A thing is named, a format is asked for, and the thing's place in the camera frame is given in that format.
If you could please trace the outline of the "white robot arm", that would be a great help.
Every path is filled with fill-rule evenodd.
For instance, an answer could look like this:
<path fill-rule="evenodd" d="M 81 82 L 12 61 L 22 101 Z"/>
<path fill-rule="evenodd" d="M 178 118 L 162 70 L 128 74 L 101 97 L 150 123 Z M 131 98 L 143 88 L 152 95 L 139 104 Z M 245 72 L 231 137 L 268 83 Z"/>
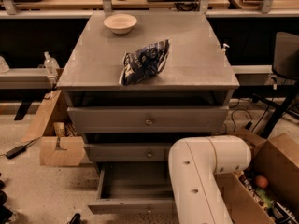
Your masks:
<path fill-rule="evenodd" d="M 168 168 L 180 224 L 233 224 L 215 175 L 245 170 L 249 146 L 232 135 L 191 137 L 171 146 Z"/>

